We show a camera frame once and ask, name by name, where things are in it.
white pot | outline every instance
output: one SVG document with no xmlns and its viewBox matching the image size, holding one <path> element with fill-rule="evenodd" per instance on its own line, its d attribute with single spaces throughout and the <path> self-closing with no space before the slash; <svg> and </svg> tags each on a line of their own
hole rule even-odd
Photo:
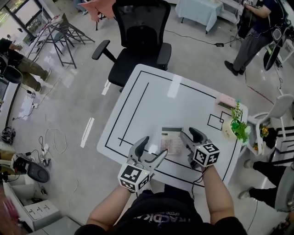
<svg viewBox="0 0 294 235">
<path fill-rule="evenodd" d="M 225 121 L 222 124 L 222 133 L 224 134 L 225 137 L 227 137 L 230 141 L 235 141 L 237 139 L 237 136 L 234 134 L 234 132 L 232 131 L 231 128 L 231 122 L 233 121 L 233 119 L 229 119 L 227 121 Z"/>
</svg>

person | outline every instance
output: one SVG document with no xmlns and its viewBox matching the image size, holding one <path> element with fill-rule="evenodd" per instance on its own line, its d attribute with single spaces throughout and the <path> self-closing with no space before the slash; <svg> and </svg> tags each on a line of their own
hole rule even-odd
<svg viewBox="0 0 294 235">
<path fill-rule="evenodd" d="M 145 190 L 120 217 L 131 193 L 117 186 L 90 214 L 75 235 L 101 234 L 226 234 L 245 235 L 235 217 L 232 197 L 214 166 L 203 175 L 210 223 L 204 223 L 187 191 L 165 185 L 164 192 Z"/>
<path fill-rule="evenodd" d="M 290 212 L 286 219 L 272 229 L 269 235 L 293 235 L 294 234 L 294 212 Z"/>
<path fill-rule="evenodd" d="M 88 13 L 88 11 L 82 6 L 78 5 L 79 3 L 85 3 L 83 0 L 73 0 L 75 7 L 83 12 L 83 16 Z"/>
<path fill-rule="evenodd" d="M 253 187 L 241 192 L 239 199 L 248 197 L 263 201 L 281 212 L 290 212 L 294 207 L 294 170 L 292 167 L 274 166 L 270 162 L 253 162 L 246 160 L 245 168 L 253 168 L 266 176 L 276 187 L 271 189 L 255 189 Z"/>
<path fill-rule="evenodd" d="M 40 92 L 42 90 L 41 84 L 36 81 L 31 73 L 40 76 L 43 81 L 47 81 L 51 74 L 51 69 L 46 71 L 37 63 L 15 51 L 21 49 L 21 46 L 14 45 L 10 40 L 4 38 L 0 39 L 0 54 L 4 54 L 8 57 L 8 65 L 14 66 L 22 73 L 23 84 Z"/>
<path fill-rule="evenodd" d="M 235 62 L 225 61 L 225 66 L 235 76 L 238 74 L 243 75 L 254 56 L 273 41 L 272 28 L 275 25 L 281 25 L 283 18 L 283 11 L 277 1 L 279 0 L 263 0 L 264 5 L 261 9 L 244 4 L 244 7 L 259 18 L 242 42 Z"/>
</svg>

person's hand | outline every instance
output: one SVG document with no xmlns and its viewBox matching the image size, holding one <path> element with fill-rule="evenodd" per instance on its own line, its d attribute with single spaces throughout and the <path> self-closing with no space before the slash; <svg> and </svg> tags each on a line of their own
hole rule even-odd
<svg viewBox="0 0 294 235">
<path fill-rule="evenodd" d="M 17 50 L 22 50 L 22 46 L 21 45 L 17 45 Z"/>
<path fill-rule="evenodd" d="M 294 212 L 289 213 L 289 222 L 294 223 Z"/>
</svg>

potted plant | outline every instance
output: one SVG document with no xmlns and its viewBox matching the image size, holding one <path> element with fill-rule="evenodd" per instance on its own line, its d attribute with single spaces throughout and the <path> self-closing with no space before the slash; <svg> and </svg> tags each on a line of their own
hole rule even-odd
<svg viewBox="0 0 294 235">
<path fill-rule="evenodd" d="M 241 140 L 242 145 L 249 143 L 249 134 L 251 128 L 245 122 L 240 122 L 243 110 L 240 109 L 240 102 L 237 102 L 236 108 L 232 108 L 232 118 L 225 121 L 222 125 L 222 132 L 230 140 Z"/>
</svg>

gray pants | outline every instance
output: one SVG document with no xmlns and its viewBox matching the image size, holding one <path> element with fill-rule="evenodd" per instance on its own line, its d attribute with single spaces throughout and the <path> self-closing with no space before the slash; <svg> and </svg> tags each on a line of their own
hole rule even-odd
<svg viewBox="0 0 294 235">
<path fill-rule="evenodd" d="M 29 86 L 30 88 L 33 88 L 35 91 L 40 90 L 41 84 L 36 81 L 31 73 L 40 76 L 43 81 L 45 81 L 48 76 L 48 72 L 46 70 L 44 70 L 40 65 L 26 57 L 22 59 L 17 69 L 23 75 L 23 84 Z"/>
<path fill-rule="evenodd" d="M 245 71 L 247 65 L 252 61 L 254 56 L 266 45 L 270 44 L 273 39 L 263 36 L 259 36 L 259 33 L 254 29 L 251 29 L 244 41 L 241 44 L 238 55 L 235 59 L 233 68 L 236 71 Z"/>
<path fill-rule="evenodd" d="M 85 3 L 83 0 L 73 0 L 73 3 L 75 4 L 75 7 L 80 11 L 85 11 L 86 9 L 82 6 L 78 5 L 78 3 Z"/>
</svg>

